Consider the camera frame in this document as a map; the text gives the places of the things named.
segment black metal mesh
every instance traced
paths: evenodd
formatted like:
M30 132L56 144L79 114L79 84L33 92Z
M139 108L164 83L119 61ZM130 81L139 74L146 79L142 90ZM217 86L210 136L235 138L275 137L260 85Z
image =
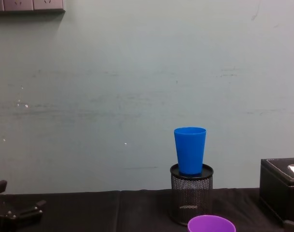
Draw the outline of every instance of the black metal mesh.
M210 214L212 209L212 176L189 180L171 175L172 218L183 225L198 215Z

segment black tissue box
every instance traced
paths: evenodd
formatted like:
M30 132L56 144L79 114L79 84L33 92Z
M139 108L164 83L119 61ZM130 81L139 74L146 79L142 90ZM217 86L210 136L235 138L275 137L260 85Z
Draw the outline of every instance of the black tissue box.
M294 158L262 159L260 200L282 221L294 221Z

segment black tablecloth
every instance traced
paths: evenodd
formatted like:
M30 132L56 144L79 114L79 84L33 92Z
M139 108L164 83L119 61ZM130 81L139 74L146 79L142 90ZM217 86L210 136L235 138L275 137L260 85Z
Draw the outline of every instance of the black tablecloth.
M21 232L186 232L168 217L170 190L4 195L16 208L46 200L38 225ZM283 232L258 201L258 189L215 189L213 214L232 221L238 232Z

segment black mesh cylinder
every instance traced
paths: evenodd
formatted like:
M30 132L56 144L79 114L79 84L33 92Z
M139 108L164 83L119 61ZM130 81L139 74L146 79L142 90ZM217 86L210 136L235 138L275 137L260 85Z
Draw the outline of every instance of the black mesh cylinder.
M203 164L200 175L184 176L179 173L178 165L175 164L171 167L170 173L171 218L181 225L187 225L190 219L198 215L211 214L213 169Z

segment blue plastic cup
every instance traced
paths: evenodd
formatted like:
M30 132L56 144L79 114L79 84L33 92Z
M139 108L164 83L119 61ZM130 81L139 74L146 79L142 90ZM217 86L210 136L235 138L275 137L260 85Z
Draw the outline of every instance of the blue plastic cup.
M187 228L189 232L236 232L235 225L232 222L214 215L192 218L187 224Z
M177 128L174 131L179 172L185 175L201 173L204 158L206 129Z

